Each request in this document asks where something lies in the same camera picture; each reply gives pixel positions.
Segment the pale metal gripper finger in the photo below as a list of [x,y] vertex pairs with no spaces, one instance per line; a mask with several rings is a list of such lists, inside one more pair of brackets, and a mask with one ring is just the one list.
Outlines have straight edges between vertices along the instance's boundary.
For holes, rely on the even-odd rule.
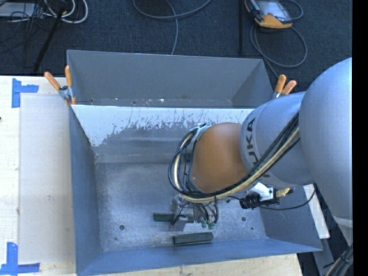
[[182,198],[181,195],[175,195],[172,197],[171,200],[171,211],[177,215],[180,213],[181,208],[183,207],[183,204],[185,203],[185,200]]
[[192,224],[193,220],[182,220],[179,219],[174,223],[174,231],[175,232],[182,232],[185,229],[185,226]]

